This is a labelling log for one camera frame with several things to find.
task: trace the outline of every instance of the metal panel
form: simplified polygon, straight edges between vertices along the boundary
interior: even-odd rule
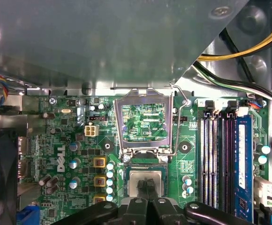
[[[248,0],[0,0],[0,72],[44,87],[164,87]]]

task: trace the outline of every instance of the screw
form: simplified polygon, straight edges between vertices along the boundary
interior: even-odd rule
[[[51,105],[54,105],[54,104],[56,104],[57,103],[57,100],[55,99],[55,98],[50,98],[49,100],[48,100],[48,102],[49,102],[49,104],[51,104]]]
[[[138,198],[138,199],[135,200],[135,202],[136,203],[142,203],[142,200]]]
[[[168,157],[167,157],[167,156],[161,156],[161,157],[160,157],[160,160],[161,160],[161,162],[163,162],[163,163],[167,163],[167,162],[168,162]]]
[[[198,209],[198,205],[197,205],[197,204],[194,204],[194,203],[190,204],[190,207],[191,207],[192,209]]]
[[[159,202],[160,204],[163,204],[163,203],[166,203],[166,200],[165,200],[164,198],[160,198],[160,199],[158,200],[158,202]]]
[[[129,161],[131,161],[131,156],[129,156],[129,155],[123,155],[123,162],[124,163],[128,163]]]
[[[262,100],[262,106],[263,108],[267,106],[267,102],[265,100]]]
[[[217,17],[227,16],[232,13],[232,9],[229,6],[221,6],[212,10],[211,14]]]

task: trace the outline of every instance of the capacitor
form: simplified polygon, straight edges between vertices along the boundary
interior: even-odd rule
[[[52,187],[50,187],[50,188],[47,188],[46,189],[46,194],[48,194],[48,195],[51,195],[52,193],[54,193],[56,190],[58,190],[58,185],[54,185],[54,186],[52,186]]]
[[[110,161],[107,166],[106,166],[107,170],[113,170],[114,168],[114,162],[113,161]]]
[[[38,184],[39,184],[40,186],[43,186],[43,185],[45,185],[51,178],[52,178],[51,175],[47,174],[47,175],[45,175],[45,176],[38,182]]]
[[[73,160],[70,161],[69,168],[76,169],[80,164],[81,164],[81,160],[78,158],[74,158]]]
[[[47,183],[46,183],[46,186],[48,188],[51,188],[54,184],[56,184],[57,182],[59,181],[59,178],[54,176],[52,177]]]
[[[112,186],[113,185],[113,180],[112,179],[108,179],[106,181],[106,184],[107,184],[107,186]]]
[[[183,184],[183,185],[182,185],[182,189],[183,189],[184,191],[186,191],[186,190],[187,190],[187,185],[186,185],[186,184]]]
[[[71,151],[77,151],[77,150],[80,150],[81,148],[81,143],[80,142],[72,142],[69,144],[69,149]]]
[[[107,176],[107,178],[112,178],[113,177],[113,172],[112,171],[108,171],[106,173],[106,176]]]
[[[193,187],[188,187],[186,191],[187,191],[188,194],[192,194],[194,192],[194,188]]]
[[[89,110],[90,110],[91,112],[94,112],[94,111],[97,110],[97,106],[96,106],[96,105],[90,105],[90,106],[89,106]]]
[[[99,104],[99,105],[98,105],[98,109],[99,109],[99,110],[105,110],[106,107],[105,107],[104,104]]]
[[[55,119],[56,115],[52,112],[44,112],[42,114],[42,117],[47,120],[52,120],[52,119]]]
[[[74,177],[74,178],[70,181],[69,187],[70,187],[71,189],[76,189],[76,188],[80,185],[80,183],[81,183],[80,178]]]
[[[189,176],[183,176],[182,180],[187,186],[190,186],[192,184],[192,180]]]
[[[50,133],[52,134],[52,135],[58,135],[58,134],[60,134],[62,132],[62,130],[60,129],[60,128],[52,128],[51,130],[50,130]]]
[[[113,200],[113,196],[112,196],[112,195],[107,195],[107,196],[106,196],[106,200],[107,200],[108,202],[111,202],[111,201]]]
[[[259,164],[263,165],[267,162],[267,157],[262,154],[255,153],[254,154],[254,161],[258,162]]]
[[[108,195],[111,195],[113,193],[112,187],[107,187],[106,192],[107,192]]]
[[[257,144],[256,150],[260,153],[265,154],[265,155],[267,155],[271,152],[271,148],[269,146],[263,145],[263,144]]]

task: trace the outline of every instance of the plastic connector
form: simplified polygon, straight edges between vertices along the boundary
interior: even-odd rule
[[[99,125],[85,126],[85,136],[86,137],[96,137],[98,136]]]
[[[262,177],[256,176],[254,179],[254,199],[256,204],[263,204],[265,207],[272,207],[269,205],[267,197],[272,193],[272,183]]]

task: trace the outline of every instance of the motherboard mounting screw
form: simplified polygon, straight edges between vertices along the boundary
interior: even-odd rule
[[[168,157],[167,156],[161,156],[160,157],[161,162],[168,163]]]
[[[166,203],[166,200],[165,200],[164,198],[160,198],[160,199],[158,200],[158,202],[159,202],[160,204],[163,204],[163,203]]]
[[[198,205],[197,205],[197,204],[194,204],[194,203],[190,204],[190,207],[191,207],[192,209],[198,209]]]
[[[129,156],[129,155],[123,155],[123,162],[124,163],[128,163],[129,161],[131,161],[131,156]]]
[[[49,100],[48,100],[48,102],[49,102],[49,104],[51,104],[51,105],[54,105],[54,104],[56,104],[57,103],[57,100],[55,99],[55,98],[50,98]]]

